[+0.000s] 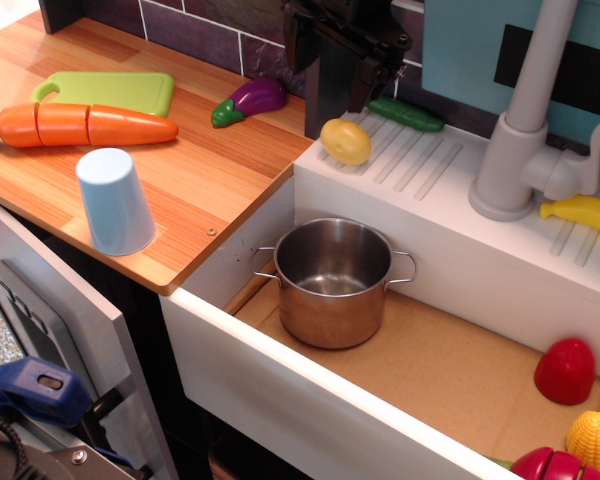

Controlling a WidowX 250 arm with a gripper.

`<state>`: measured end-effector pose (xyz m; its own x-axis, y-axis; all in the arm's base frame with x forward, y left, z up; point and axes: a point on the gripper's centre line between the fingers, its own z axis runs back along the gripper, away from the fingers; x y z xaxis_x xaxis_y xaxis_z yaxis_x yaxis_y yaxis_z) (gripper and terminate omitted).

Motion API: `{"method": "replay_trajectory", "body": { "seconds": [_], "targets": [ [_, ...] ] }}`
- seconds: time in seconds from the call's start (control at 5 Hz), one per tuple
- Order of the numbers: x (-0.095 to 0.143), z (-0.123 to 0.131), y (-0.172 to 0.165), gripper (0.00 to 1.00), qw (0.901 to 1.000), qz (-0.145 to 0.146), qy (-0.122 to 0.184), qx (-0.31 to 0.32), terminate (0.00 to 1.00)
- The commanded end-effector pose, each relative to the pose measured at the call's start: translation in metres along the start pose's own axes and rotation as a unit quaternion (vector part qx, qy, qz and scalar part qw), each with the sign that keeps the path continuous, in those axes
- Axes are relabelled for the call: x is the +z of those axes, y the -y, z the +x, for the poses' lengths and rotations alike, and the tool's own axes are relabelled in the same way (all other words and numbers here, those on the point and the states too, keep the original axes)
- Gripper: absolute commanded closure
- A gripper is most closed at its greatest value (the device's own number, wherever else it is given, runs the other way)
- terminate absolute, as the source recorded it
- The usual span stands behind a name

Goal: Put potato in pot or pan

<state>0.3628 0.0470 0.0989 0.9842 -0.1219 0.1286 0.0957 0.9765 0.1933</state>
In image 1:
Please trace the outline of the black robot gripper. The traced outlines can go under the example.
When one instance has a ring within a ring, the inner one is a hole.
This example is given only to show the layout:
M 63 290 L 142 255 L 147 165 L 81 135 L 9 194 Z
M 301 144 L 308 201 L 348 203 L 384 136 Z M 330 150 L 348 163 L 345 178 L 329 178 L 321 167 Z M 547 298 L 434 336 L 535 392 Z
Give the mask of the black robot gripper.
M 352 113 L 360 113 L 398 78 L 412 45 L 389 1 L 285 1 L 283 36 L 294 74 L 313 64 L 323 40 L 351 53 L 347 111 Z

